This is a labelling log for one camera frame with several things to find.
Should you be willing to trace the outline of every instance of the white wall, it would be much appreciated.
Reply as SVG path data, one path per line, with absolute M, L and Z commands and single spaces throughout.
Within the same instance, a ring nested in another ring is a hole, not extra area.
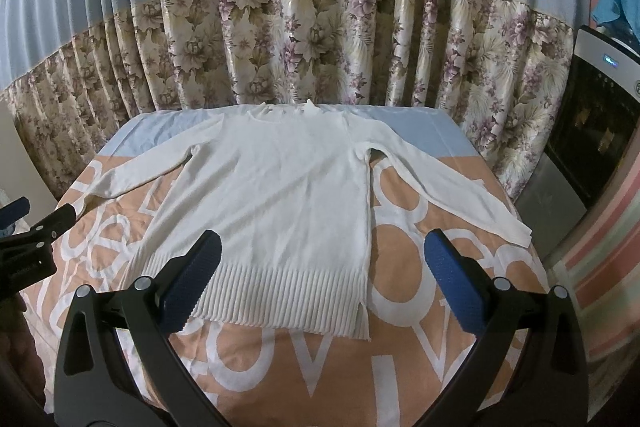
M 0 189 L 11 201 L 22 196 L 28 198 L 31 212 L 25 221 L 29 225 L 50 214 L 58 203 L 33 166 L 3 101 L 0 101 Z

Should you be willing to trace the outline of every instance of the metal screw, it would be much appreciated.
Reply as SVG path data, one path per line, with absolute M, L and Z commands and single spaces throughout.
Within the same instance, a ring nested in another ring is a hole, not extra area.
M 494 279 L 494 286 L 501 292 L 506 292 L 511 289 L 511 283 L 504 277 L 496 277 Z
M 554 293 L 556 294 L 556 297 L 558 297 L 559 299 L 566 299 L 569 296 L 569 292 L 566 290 L 564 286 L 556 286 L 554 288 Z
M 138 277 L 133 283 L 133 288 L 136 290 L 146 290 L 151 286 L 151 279 L 149 277 Z
M 86 297 L 87 295 L 89 295 L 90 290 L 91 290 L 91 286 L 89 286 L 88 284 L 83 284 L 82 286 L 78 287 L 78 289 L 76 290 L 76 295 L 78 297 Z

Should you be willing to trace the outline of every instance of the long-sleeve sweater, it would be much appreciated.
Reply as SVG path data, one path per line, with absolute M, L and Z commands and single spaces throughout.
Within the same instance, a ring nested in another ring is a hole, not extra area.
M 485 188 L 385 123 L 310 102 L 204 121 L 105 172 L 74 206 L 81 216 L 88 197 L 116 198 L 185 163 L 120 288 L 210 229 L 222 260 L 194 316 L 368 339 L 371 150 L 430 203 L 529 246 L 530 230 Z

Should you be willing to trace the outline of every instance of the blue lit display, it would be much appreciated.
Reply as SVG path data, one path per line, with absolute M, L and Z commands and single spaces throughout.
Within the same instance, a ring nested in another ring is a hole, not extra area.
M 613 66 L 614 68 L 617 68 L 618 66 L 618 63 L 613 58 L 609 57 L 609 55 L 604 56 L 604 61 L 607 64 L 610 64 L 611 66 Z

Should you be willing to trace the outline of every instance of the floral pattern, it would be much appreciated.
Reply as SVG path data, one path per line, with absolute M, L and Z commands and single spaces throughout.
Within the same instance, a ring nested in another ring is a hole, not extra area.
M 572 47 L 568 25 L 515 0 L 149 0 L 74 36 L 0 97 L 57 197 L 141 112 L 310 98 L 439 107 L 516 198 Z

